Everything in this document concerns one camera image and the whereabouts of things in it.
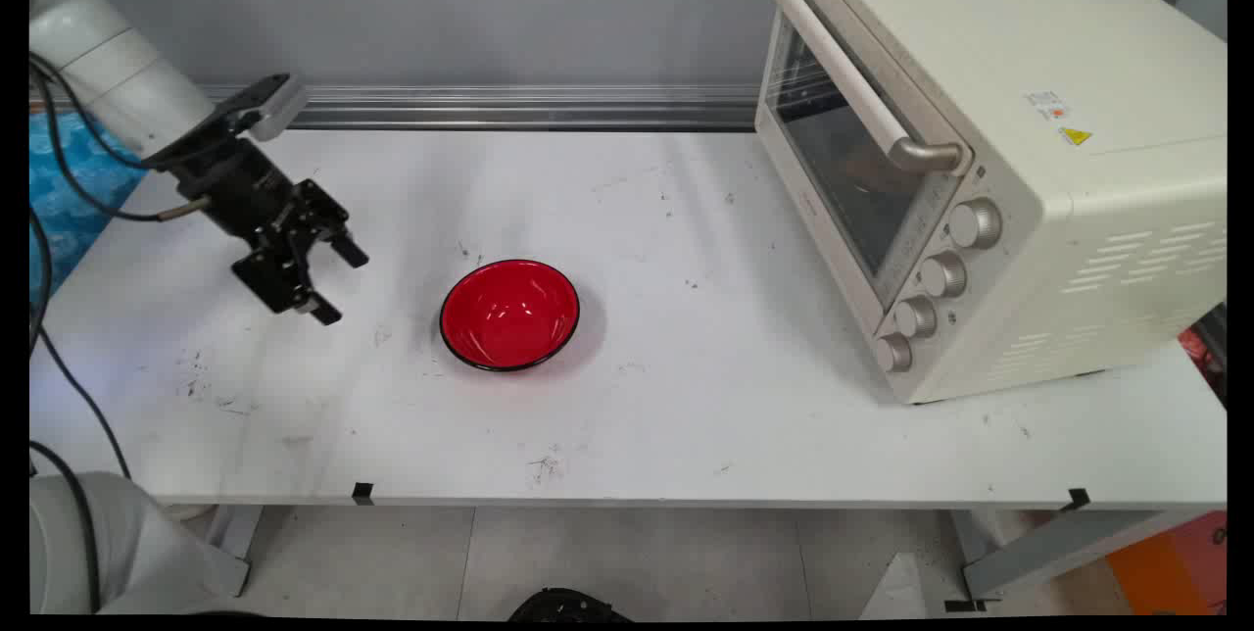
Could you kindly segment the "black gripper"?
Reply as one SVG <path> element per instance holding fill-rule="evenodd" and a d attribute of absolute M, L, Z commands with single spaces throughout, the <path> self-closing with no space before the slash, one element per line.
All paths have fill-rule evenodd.
<path fill-rule="evenodd" d="M 232 273 L 273 314 L 308 315 L 321 324 L 342 319 L 314 289 L 308 251 L 319 241 L 350 267 L 370 261 L 349 230 L 349 211 L 314 179 L 295 184 L 245 135 L 260 114 L 214 115 L 147 158 L 149 171 L 171 172 L 176 192 L 206 201 L 203 213 L 227 235 L 248 242 Z M 293 230 L 270 228 L 293 202 Z"/>

